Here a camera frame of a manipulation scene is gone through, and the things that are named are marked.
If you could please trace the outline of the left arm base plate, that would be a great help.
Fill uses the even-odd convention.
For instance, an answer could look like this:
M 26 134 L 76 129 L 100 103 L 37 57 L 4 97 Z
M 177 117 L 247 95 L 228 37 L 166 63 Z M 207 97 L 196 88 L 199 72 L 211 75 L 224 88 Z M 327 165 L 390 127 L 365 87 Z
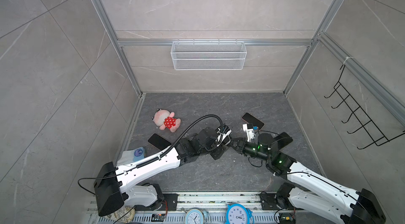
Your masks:
M 149 209 L 152 211 L 175 211 L 178 205 L 178 197 L 179 194 L 176 193 L 164 193 L 163 198 L 158 198 L 158 200 L 153 203 Z

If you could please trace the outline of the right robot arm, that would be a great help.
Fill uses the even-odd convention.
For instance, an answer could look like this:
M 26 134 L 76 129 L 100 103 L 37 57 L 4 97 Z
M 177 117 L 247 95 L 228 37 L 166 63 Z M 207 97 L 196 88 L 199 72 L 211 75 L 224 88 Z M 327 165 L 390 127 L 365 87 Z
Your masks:
M 229 139 L 227 145 L 246 157 L 262 160 L 274 176 L 286 180 L 275 196 L 279 208 L 300 208 L 336 224 L 384 224 L 376 196 L 340 185 L 310 170 L 281 149 L 293 139 L 283 132 L 255 134 L 254 139 Z

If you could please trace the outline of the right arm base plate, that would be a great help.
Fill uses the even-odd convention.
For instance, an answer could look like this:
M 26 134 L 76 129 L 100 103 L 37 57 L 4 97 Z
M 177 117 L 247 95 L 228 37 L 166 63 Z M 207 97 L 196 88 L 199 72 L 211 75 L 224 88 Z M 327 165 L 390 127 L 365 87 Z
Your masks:
M 276 192 L 262 191 L 259 198 L 263 210 L 279 210 L 285 207 L 285 203 L 281 202 Z

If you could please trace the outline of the black phone case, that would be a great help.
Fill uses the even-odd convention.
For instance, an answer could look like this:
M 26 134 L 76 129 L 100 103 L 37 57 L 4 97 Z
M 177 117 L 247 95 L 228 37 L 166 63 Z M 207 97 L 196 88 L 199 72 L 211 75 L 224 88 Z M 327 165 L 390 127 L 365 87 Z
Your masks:
M 290 143 L 293 142 L 293 138 L 288 135 L 286 132 L 283 132 L 276 136 L 275 142 L 272 144 L 277 150 L 281 150 L 282 148 L 286 147 Z

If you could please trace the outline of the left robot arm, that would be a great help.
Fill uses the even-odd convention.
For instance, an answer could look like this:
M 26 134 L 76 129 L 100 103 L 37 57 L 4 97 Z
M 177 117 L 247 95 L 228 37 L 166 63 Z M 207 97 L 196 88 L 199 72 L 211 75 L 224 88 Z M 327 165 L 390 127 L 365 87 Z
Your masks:
M 113 162 L 104 164 L 93 178 L 98 215 L 108 216 L 123 206 L 159 208 L 165 199 L 160 187 L 157 184 L 142 186 L 141 182 L 194 162 L 201 155 L 208 154 L 218 160 L 231 142 L 231 132 L 226 125 L 218 129 L 205 128 L 142 160 L 120 166 Z

